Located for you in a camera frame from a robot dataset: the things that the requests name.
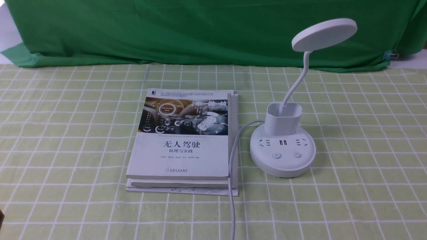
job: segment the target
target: book cover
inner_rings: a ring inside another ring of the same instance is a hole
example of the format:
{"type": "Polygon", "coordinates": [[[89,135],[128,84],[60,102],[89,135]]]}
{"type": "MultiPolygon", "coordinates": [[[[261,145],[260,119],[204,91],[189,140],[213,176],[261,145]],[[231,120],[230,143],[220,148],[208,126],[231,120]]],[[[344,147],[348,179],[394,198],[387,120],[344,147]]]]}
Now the book cover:
{"type": "Polygon", "coordinates": [[[126,177],[228,178],[233,91],[147,91],[126,177]]]}

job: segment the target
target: book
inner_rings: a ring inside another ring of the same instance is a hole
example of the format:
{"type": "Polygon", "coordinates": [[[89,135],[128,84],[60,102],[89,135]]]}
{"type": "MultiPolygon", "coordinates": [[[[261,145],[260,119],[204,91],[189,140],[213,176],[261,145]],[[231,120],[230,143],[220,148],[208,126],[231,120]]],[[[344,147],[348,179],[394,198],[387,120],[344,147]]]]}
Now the book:
{"type": "MultiPolygon", "coordinates": [[[[147,91],[126,177],[133,188],[226,188],[238,131],[232,90],[147,91]]],[[[237,188],[237,153],[232,187],[237,188]]]]}
{"type": "MultiPolygon", "coordinates": [[[[128,179],[126,191],[129,192],[148,192],[148,193],[176,193],[176,194],[194,194],[194,195],[213,195],[228,196],[228,188],[203,188],[203,187],[133,187],[131,179],[128,179]]],[[[233,196],[239,196],[238,188],[233,188],[233,196]]]]}

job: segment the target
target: blue button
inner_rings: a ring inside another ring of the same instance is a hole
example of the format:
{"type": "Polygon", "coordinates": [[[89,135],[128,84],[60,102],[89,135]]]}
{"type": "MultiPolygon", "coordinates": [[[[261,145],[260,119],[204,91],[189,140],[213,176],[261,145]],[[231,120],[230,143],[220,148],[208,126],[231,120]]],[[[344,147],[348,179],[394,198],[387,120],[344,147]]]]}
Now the blue button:
{"type": "Polygon", "coordinates": [[[279,152],[273,153],[273,158],[279,159],[282,155],[279,152]]]}

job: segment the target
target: pen holder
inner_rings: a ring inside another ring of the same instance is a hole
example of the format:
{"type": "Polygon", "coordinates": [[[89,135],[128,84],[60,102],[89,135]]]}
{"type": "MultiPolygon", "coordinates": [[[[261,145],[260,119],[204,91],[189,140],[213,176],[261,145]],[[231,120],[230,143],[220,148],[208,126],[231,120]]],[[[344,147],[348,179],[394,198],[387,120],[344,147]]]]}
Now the pen holder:
{"type": "Polygon", "coordinates": [[[272,136],[287,136],[296,132],[302,107],[297,103],[288,103],[282,116],[279,116],[280,102],[270,103],[267,107],[264,131],[272,136]]]}

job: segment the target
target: power cord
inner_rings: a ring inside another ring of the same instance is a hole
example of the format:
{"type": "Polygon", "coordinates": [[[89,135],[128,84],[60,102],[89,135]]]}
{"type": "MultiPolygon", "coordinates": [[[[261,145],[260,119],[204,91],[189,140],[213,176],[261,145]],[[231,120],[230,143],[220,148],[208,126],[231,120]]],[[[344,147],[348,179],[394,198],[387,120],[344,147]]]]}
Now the power cord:
{"type": "Polygon", "coordinates": [[[237,132],[236,138],[234,139],[233,147],[231,149],[230,158],[228,159],[228,193],[230,195],[230,209],[231,209],[231,240],[234,240],[234,234],[236,232],[236,212],[234,211],[234,200],[233,200],[233,193],[232,193],[232,189],[231,189],[231,168],[233,166],[234,152],[237,149],[237,145],[239,143],[239,138],[240,138],[240,135],[242,134],[242,132],[254,123],[263,123],[263,122],[264,122],[264,120],[254,120],[254,121],[246,124],[245,126],[243,126],[237,132]]]}

